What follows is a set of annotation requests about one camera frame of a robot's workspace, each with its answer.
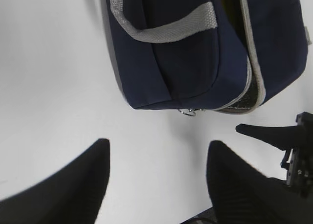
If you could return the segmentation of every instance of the navy blue bag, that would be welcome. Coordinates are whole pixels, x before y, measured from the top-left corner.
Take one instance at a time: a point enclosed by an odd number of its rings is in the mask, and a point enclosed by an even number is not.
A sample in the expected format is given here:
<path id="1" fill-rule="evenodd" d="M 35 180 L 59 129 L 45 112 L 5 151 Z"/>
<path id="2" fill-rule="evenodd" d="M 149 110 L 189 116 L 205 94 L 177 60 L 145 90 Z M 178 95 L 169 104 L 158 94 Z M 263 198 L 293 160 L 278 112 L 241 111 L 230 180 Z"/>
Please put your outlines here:
<path id="1" fill-rule="evenodd" d="M 299 0 L 107 0 L 134 109 L 248 113 L 304 71 Z"/>

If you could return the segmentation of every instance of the white floor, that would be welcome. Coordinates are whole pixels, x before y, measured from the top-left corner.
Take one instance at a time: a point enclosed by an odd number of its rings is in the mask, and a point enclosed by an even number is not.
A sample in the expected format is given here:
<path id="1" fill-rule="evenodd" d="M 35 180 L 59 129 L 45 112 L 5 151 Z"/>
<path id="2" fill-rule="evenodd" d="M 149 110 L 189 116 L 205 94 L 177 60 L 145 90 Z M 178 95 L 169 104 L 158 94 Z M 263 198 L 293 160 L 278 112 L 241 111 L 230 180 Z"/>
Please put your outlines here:
<path id="1" fill-rule="evenodd" d="M 312 0 L 302 6 L 313 35 Z M 98 224 L 178 224 L 209 208 L 205 164 L 214 139 L 284 179 L 283 153 L 235 126 L 293 125 L 298 113 L 313 112 L 312 64 L 310 50 L 304 75 L 250 115 L 134 111 L 116 84 L 100 0 L 0 0 L 0 199 L 100 137 L 111 141 L 112 169 Z"/>

